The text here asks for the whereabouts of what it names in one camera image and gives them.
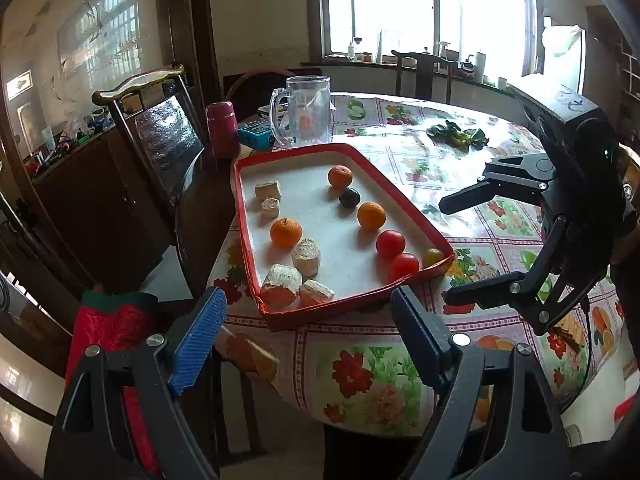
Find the magenta thermos bottle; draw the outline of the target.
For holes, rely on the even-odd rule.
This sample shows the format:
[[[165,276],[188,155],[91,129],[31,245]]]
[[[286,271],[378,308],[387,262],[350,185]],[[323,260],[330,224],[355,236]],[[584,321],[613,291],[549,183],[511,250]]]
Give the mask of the magenta thermos bottle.
[[[230,101],[209,104],[205,110],[210,144],[218,159],[232,160],[240,154],[238,122]]]

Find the dark wooden chair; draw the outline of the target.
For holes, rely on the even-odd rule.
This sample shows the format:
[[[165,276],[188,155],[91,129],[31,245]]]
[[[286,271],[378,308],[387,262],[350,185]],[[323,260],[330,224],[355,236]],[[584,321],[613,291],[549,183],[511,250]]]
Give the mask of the dark wooden chair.
[[[154,204],[174,239],[190,292],[204,292],[235,215],[229,159],[219,159],[202,125],[179,63],[96,90],[146,172]]]
[[[398,52],[393,50],[392,55],[396,58],[395,96],[401,96],[402,61],[405,58],[412,58],[416,61],[414,96],[420,100],[431,101],[433,97],[435,65],[443,65],[446,67],[447,72],[445,103],[451,103],[452,76],[454,76],[454,68],[458,65],[456,61],[449,61],[446,60],[446,58],[427,52]]]

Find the small beige root piece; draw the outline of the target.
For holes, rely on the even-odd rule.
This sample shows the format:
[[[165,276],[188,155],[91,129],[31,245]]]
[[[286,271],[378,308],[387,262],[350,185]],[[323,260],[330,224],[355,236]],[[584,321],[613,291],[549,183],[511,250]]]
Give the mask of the small beige root piece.
[[[277,219],[280,214],[280,200],[275,197],[268,197],[262,201],[260,206],[262,216],[266,219]]]

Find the clear plastic pitcher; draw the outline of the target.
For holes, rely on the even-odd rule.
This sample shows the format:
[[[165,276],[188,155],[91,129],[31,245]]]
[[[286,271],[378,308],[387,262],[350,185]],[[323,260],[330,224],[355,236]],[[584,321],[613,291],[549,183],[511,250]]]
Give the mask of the clear plastic pitcher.
[[[269,103],[269,121],[278,148],[326,144],[332,140],[331,79],[322,75],[291,76],[285,87],[274,89]],[[286,100],[288,128],[280,126],[277,108]]]

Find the small green lime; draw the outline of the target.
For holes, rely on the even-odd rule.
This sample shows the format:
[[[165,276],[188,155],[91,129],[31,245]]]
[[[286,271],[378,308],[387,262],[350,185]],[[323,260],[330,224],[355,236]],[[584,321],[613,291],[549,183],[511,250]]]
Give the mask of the small green lime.
[[[435,247],[428,248],[422,256],[422,263],[424,268],[429,268],[430,266],[434,266],[434,264],[439,263],[442,259],[445,258],[444,253]]]

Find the silver refrigerator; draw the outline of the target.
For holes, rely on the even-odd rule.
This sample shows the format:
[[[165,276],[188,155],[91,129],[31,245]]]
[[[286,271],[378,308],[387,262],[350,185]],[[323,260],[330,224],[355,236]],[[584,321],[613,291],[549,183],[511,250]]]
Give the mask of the silver refrigerator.
[[[542,24],[542,72],[558,84],[582,94],[586,72],[585,29],[579,25],[560,25],[551,16],[545,16]]]

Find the white roll on windowsill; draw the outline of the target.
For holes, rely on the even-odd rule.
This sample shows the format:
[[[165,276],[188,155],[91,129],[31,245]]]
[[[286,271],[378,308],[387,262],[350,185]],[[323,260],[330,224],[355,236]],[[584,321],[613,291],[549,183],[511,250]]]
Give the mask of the white roll on windowsill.
[[[484,80],[484,73],[486,67],[486,54],[480,51],[476,52],[475,55],[475,70],[474,70],[474,81],[481,84]]]

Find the red tomato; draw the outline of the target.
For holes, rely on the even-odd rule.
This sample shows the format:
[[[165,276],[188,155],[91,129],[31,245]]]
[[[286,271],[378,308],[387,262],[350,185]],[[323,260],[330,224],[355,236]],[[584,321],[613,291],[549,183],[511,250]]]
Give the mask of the red tomato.
[[[406,239],[396,230],[386,230],[376,239],[376,251],[381,258],[393,260],[406,248]]]
[[[421,269],[420,261],[413,254],[403,252],[393,258],[390,264],[390,281],[394,282],[418,273]]]

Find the blue box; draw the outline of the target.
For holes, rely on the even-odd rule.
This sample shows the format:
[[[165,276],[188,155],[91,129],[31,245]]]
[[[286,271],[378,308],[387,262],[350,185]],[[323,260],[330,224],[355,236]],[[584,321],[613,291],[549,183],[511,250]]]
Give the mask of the blue box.
[[[238,127],[240,143],[258,152],[269,152],[273,146],[273,135],[270,122],[257,118],[249,122],[241,122]]]

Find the red cloth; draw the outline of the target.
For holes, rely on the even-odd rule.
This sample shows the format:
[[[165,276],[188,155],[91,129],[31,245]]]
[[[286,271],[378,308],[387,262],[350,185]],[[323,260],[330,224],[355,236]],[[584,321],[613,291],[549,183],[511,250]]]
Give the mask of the red cloth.
[[[72,380],[85,350],[97,344],[107,352],[125,351],[145,342],[154,330],[153,313],[158,298],[147,292],[126,292],[108,296],[100,290],[86,290],[77,311],[65,385]],[[140,399],[135,388],[122,389],[125,413],[142,468],[151,476],[160,474],[160,463],[146,428]]]

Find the round back wooden chair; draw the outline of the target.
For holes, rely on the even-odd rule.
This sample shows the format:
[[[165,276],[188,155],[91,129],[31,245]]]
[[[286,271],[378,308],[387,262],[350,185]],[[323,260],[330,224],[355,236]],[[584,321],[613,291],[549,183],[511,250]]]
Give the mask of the round back wooden chair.
[[[233,81],[224,99],[233,105],[236,119],[242,122],[255,115],[259,107],[268,105],[273,90],[283,88],[292,76],[290,70],[282,68],[250,70]]]

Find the red rimmed white tray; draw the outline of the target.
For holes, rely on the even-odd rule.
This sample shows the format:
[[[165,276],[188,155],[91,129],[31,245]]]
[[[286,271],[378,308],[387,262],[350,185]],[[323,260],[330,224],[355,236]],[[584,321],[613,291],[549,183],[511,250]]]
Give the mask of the red rimmed white tray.
[[[430,247],[444,253],[442,261],[401,278],[398,284],[413,285],[437,278],[454,261],[454,250],[445,237],[392,181],[349,144],[307,145],[239,159],[233,167],[233,179],[246,280],[259,313],[273,332],[380,302],[390,296],[396,285],[390,281],[390,263],[376,252],[376,234],[360,226],[356,214],[341,205],[337,192],[330,187],[328,173],[336,165],[352,170],[362,200],[385,209],[384,226],[401,232],[409,254],[421,258]],[[271,243],[271,223],[262,216],[255,196],[255,185],[269,180],[280,183],[282,216],[298,221],[304,236],[319,245],[317,278],[335,292],[332,301],[302,307],[295,300],[287,307],[273,308],[260,298],[269,269],[276,263],[292,262],[288,250]]]

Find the orange mandarin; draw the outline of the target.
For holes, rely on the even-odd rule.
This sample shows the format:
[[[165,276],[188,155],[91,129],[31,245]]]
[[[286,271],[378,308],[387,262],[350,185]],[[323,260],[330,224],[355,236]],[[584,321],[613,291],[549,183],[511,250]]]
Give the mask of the orange mandarin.
[[[293,248],[303,236],[303,228],[292,218],[281,218],[273,222],[270,231],[271,243],[279,248]]]
[[[329,184],[336,190],[346,190],[352,184],[352,170],[344,165],[333,166],[328,173]]]
[[[386,211],[378,203],[364,202],[358,207],[357,220],[364,230],[376,232],[386,222]]]

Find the dark far wooden chair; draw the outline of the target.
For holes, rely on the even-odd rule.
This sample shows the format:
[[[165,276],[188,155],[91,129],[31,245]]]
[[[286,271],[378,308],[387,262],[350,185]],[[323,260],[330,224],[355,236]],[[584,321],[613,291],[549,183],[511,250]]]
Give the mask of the dark far wooden chair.
[[[454,76],[454,68],[458,65],[456,61],[449,61],[446,60],[446,58],[427,52],[398,52],[393,50],[392,55],[396,58],[395,96],[401,96],[402,61],[405,58],[412,58],[416,61],[414,96],[420,100],[431,101],[433,97],[435,65],[443,65],[446,67],[447,72],[445,103],[451,103],[452,76]]]

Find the green leafy vegetable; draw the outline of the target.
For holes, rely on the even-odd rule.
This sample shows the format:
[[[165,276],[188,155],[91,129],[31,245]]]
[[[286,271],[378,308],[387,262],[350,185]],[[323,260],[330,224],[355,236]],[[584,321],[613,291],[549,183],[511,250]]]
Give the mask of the green leafy vegetable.
[[[479,151],[488,145],[488,136],[481,128],[461,129],[455,122],[446,120],[443,124],[431,126],[427,134],[435,142],[447,144],[461,153]]]

